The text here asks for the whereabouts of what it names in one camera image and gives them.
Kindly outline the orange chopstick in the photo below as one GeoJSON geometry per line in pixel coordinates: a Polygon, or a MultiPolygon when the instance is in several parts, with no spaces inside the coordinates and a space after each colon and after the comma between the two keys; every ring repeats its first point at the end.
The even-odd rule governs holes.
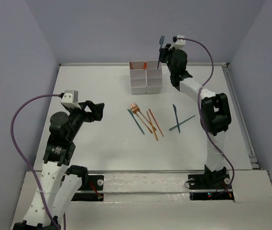
{"type": "Polygon", "coordinates": [[[155,127],[153,126],[153,123],[152,123],[152,121],[151,121],[151,118],[150,118],[149,112],[148,112],[148,111],[146,111],[146,113],[147,113],[147,116],[148,116],[148,119],[149,119],[150,125],[151,125],[151,127],[152,127],[152,130],[153,130],[153,134],[154,134],[154,136],[155,136],[155,139],[156,139],[156,141],[158,141],[158,136],[157,136],[157,134],[156,134],[155,127]]]}
{"type": "Polygon", "coordinates": [[[158,122],[157,122],[157,120],[156,120],[156,118],[150,108],[149,108],[149,112],[150,112],[155,124],[157,125],[159,132],[161,133],[162,137],[164,137],[164,134],[163,134],[163,132],[162,132],[162,130],[161,130],[161,128],[160,128],[160,126],[159,126],[159,124],[158,124],[158,122]]]}

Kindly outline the right white divided container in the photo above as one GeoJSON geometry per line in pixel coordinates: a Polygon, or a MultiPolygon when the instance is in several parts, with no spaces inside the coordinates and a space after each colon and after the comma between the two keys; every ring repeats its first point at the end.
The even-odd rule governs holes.
{"type": "Polygon", "coordinates": [[[162,64],[158,60],[146,61],[147,94],[159,94],[163,87],[162,64]]]}

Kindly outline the white divided container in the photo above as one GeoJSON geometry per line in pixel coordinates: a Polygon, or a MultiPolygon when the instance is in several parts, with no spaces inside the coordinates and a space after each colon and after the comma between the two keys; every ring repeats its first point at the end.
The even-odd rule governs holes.
{"type": "Polygon", "coordinates": [[[130,70],[130,88],[131,94],[146,94],[147,81],[146,70],[143,69],[145,61],[131,61],[133,69],[130,70]]]}
{"type": "Polygon", "coordinates": [[[162,64],[158,60],[146,61],[147,94],[159,94],[163,87],[162,64]]]}

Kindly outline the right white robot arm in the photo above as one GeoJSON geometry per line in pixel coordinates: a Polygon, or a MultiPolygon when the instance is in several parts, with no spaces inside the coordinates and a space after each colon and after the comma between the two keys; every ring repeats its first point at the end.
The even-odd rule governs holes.
{"type": "Polygon", "coordinates": [[[228,97],[225,93],[215,93],[199,84],[187,71],[188,55],[178,44],[167,44],[159,49],[160,63],[165,63],[170,73],[170,81],[179,92],[193,99],[198,106],[200,124],[207,137],[207,158],[204,173],[190,175],[188,189],[226,189],[233,180],[225,163],[224,140],[232,122],[228,97]]]}

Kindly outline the left white divided container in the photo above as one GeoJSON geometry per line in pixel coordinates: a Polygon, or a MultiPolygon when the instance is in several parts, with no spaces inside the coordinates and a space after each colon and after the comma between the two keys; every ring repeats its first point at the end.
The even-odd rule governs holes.
{"type": "Polygon", "coordinates": [[[146,70],[143,69],[145,61],[131,61],[133,69],[130,70],[130,88],[131,94],[146,94],[147,81],[146,70]]]}

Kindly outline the teal chopstick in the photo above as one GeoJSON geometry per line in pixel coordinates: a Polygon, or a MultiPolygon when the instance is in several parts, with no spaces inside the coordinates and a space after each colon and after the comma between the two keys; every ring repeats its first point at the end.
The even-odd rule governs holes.
{"type": "Polygon", "coordinates": [[[178,128],[180,125],[182,125],[183,123],[185,123],[185,122],[191,120],[191,119],[194,118],[195,116],[196,116],[196,115],[193,115],[193,116],[189,117],[188,119],[186,119],[186,120],[184,120],[184,121],[178,123],[177,125],[171,127],[171,128],[169,129],[169,131],[171,131],[171,130],[173,130],[173,129],[175,129],[175,128],[178,128]]]}

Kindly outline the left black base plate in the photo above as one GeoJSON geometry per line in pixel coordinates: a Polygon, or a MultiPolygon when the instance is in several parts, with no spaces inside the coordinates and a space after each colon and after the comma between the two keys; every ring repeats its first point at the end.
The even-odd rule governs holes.
{"type": "Polygon", "coordinates": [[[72,201],[102,202],[104,201],[104,176],[89,174],[88,182],[74,194],[72,201]]]}

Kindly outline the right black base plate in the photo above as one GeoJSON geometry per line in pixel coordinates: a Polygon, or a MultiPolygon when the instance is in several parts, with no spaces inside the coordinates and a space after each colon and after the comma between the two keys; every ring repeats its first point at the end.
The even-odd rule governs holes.
{"type": "Polygon", "coordinates": [[[216,183],[208,183],[204,179],[204,174],[189,174],[184,186],[189,190],[191,201],[234,201],[232,186],[229,185],[231,179],[229,175],[218,179],[216,183]]]}

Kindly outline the blue-green plastic knife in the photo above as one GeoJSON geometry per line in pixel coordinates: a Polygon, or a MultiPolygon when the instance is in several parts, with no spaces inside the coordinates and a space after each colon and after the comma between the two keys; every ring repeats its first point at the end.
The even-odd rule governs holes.
{"type": "Polygon", "coordinates": [[[180,133],[179,121],[178,121],[178,116],[177,116],[177,108],[174,104],[173,104],[173,109],[174,109],[174,113],[175,113],[176,127],[178,129],[178,132],[180,133]]]}

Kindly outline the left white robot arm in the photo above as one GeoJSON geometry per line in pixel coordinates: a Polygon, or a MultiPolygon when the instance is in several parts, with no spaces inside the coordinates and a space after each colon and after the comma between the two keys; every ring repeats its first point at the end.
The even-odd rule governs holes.
{"type": "Polygon", "coordinates": [[[65,211],[78,189],[88,185],[88,169],[70,165],[75,151],[74,139],[83,123],[101,121],[104,103],[85,101],[63,103],[65,112],[56,112],[50,118],[40,176],[31,205],[15,230],[60,230],[65,222],[65,211]]]}

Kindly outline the teal plastic knife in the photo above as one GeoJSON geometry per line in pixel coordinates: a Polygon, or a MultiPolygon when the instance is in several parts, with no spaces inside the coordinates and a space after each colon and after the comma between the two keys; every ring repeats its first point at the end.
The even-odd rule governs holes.
{"type": "Polygon", "coordinates": [[[129,114],[131,115],[131,117],[133,118],[134,122],[136,123],[137,127],[139,128],[139,130],[142,132],[143,135],[145,135],[143,129],[141,128],[141,126],[139,125],[139,123],[137,122],[136,118],[134,117],[134,114],[132,113],[132,111],[130,109],[127,109],[129,114]]]}

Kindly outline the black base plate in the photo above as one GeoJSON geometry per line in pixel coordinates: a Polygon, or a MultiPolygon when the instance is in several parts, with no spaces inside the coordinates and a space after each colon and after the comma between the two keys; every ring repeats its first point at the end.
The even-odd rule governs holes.
{"type": "Polygon", "coordinates": [[[89,174],[88,182],[74,194],[72,201],[102,202],[104,201],[104,176],[89,174]]]}
{"type": "Polygon", "coordinates": [[[189,174],[184,186],[189,190],[191,201],[234,201],[232,186],[229,185],[231,179],[229,175],[218,179],[216,183],[208,183],[204,179],[204,174],[189,174]]]}

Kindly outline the blue plastic fork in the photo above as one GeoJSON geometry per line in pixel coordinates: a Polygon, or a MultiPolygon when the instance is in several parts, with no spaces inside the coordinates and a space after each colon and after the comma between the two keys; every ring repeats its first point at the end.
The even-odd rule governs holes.
{"type": "MultiPolygon", "coordinates": [[[[160,37],[160,39],[159,39],[159,45],[160,45],[159,49],[162,49],[163,43],[164,43],[164,39],[165,39],[165,36],[162,35],[160,37]]],[[[157,69],[159,69],[160,61],[161,61],[161,52],[159,52],[159,56],[158,56],[157,69]]]]}

